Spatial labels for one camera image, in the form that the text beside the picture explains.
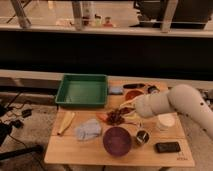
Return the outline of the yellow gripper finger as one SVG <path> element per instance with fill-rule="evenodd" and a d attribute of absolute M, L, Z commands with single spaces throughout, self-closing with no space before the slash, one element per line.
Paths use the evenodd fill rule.
<path fill-rule="evenodd" d="M 139 96 L 136 96 L 136 97 L 133 98 L 133 99 L 127 100 L 127 101 L 123 102 L 122 104 L 120 104 L 119 107 L 121 108 L 121 107 L 128 106 L 128 105 L 133 106 L 134 102 L 135 102 L 138 98 L 139 98 Z"/>
<path fill-rule="evenodd" d="M 131 114 L 131 115 L 125 115 L 124 119 L 125 120 L 137 120 L 137 119 L 140 119 L 140 118 L 136 113 L 134 113 L 134 114 Z"/>

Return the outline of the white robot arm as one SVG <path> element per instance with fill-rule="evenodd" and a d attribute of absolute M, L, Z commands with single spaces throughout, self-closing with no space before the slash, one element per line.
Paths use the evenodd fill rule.
<path fill-rule="evenodd" d="M 136 96 L 120 105 L 130 104 L 142 118 L 179 112 L 187 114 L 202 127 L 213 140 L 213 111 L 200 92 L 187 84 L 176 85 L 170 90 Z"/>

